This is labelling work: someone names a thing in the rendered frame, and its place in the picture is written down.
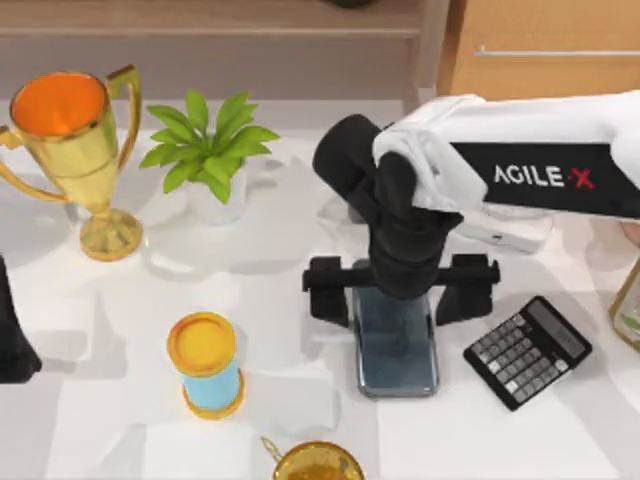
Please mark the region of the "dark smartphone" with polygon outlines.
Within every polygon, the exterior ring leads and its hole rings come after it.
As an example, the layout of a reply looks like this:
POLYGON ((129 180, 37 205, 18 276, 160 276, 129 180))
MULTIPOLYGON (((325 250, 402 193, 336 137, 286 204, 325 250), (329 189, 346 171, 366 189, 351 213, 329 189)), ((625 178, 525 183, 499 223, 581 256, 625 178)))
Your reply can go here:
POLYGON ((428 298, 401 300, 375 287, 352 289, 358 387, 370 398, 418 398, 439 387, 428 298))

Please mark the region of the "pale grey rounded box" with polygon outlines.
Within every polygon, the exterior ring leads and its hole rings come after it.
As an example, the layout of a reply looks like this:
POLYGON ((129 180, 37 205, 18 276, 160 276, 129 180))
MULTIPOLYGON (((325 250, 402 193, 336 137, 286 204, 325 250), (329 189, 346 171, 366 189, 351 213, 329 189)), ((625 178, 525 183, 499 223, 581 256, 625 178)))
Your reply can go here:
POLYGON ((457 234, 529 254, 540 250, 554 229, 554 216, 541 210, 485 205, 463 216, 457 234))

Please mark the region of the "black calculator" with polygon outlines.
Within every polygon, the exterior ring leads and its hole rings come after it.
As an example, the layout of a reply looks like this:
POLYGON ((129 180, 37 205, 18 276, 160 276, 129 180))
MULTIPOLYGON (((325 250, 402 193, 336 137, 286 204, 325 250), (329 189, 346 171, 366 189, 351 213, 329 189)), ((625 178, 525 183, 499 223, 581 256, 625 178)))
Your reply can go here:
POLYGON ((543 296, 480 337, 463 358, 514 412, 576 369, 592 344, 543 296))

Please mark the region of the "blue and yellow can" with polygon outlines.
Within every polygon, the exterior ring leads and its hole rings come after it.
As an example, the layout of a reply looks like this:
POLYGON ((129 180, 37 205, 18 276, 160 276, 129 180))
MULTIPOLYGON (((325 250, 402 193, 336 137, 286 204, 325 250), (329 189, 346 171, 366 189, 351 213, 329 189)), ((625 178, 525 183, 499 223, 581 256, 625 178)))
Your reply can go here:
POLYGON ((186 405, 195 415, 221 420, 241 406, 245 381, 236 359, 235 330, 226 318, 191 313, 171 328, 166 348, 181 375, 186 405))

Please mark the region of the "small gold trophy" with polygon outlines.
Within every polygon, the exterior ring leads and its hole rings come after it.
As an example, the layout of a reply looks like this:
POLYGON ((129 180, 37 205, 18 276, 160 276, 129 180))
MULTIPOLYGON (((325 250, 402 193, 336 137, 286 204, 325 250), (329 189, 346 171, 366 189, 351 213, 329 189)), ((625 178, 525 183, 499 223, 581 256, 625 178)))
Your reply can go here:
POLYGON ((267 437, 260 440, 276 463, 272 480, 366 480, 354 456, 335 443, 308 441, 281 453, 267 437))

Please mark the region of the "yellow-green glass bottle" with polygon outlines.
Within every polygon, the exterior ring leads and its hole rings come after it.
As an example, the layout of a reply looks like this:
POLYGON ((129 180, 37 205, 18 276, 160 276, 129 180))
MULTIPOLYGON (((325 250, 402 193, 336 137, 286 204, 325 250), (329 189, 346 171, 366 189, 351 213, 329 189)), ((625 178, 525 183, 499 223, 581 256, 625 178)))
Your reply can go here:
POLYGON ((618 337, 640 353, 640 257, 616 293, 608 315, 618 337))

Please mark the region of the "green plant in white pot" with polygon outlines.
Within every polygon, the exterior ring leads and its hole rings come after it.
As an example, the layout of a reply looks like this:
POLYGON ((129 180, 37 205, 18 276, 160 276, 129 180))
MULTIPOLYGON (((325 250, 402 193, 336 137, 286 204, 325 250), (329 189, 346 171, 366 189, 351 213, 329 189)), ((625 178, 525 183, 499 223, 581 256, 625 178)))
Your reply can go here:
POLYGON ((164 128, 151 136, 155 146, 139 167, 164 168, 163 193, 185 190, 187 206, 202 221, 233 223, 246 207, 247 161, 270 154, 268 144, 280 135, 255 122, 258 105, 247 91, 228 96, 215 113, 194 89, 187 92, 184 105, 184 110, 162 104, 147 107, 164 128))

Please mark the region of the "wooden cupboard door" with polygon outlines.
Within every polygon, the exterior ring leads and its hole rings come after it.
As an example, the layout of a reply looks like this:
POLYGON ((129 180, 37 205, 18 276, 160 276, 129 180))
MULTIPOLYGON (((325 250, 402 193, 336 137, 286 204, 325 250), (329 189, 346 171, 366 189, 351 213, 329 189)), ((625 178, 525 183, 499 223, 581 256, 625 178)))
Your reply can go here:
POLYGON ((488 100, 640 90, 640 58, 493 58, 491 50, 640 50, 640 0, 450 0, 436 91, 488 100))

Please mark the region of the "wooden open shelf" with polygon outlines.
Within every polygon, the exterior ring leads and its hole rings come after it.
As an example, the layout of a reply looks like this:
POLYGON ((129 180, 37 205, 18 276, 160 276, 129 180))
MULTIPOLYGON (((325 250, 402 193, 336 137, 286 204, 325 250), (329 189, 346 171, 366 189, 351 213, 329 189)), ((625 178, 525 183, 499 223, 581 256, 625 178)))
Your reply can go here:
POLYGON ((58 69, 126 64, 146 99, 396 99, 428 82, 431 0, 0 0, 0 99, 58 69))

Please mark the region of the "large gold trophy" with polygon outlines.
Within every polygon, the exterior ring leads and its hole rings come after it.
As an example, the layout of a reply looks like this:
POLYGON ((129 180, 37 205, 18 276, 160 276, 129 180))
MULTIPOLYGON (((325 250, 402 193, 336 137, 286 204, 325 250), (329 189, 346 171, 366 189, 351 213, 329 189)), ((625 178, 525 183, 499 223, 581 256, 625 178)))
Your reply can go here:
POLYGON ((0 146, 25 148, 58 190, 23 182, 2 161, 0 177, 33 198, 85 208, 90 217, 79 243, 88 257, 110 262, 133 253, 143 227, 111 201, 140 127, 137 69, 127 65, 104 80, 73 70, 41 75, 16 91, 9 115, 12 124, 0 125, 0 146))

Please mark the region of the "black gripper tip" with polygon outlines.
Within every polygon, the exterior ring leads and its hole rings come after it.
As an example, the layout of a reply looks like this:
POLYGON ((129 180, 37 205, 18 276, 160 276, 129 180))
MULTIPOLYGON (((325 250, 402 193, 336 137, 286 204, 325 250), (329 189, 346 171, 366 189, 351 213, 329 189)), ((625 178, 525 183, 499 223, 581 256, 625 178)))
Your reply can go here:
POLYGON ((0 254, 0 385, 24 384, 41 369, 42 361, 20 326, 0 254))

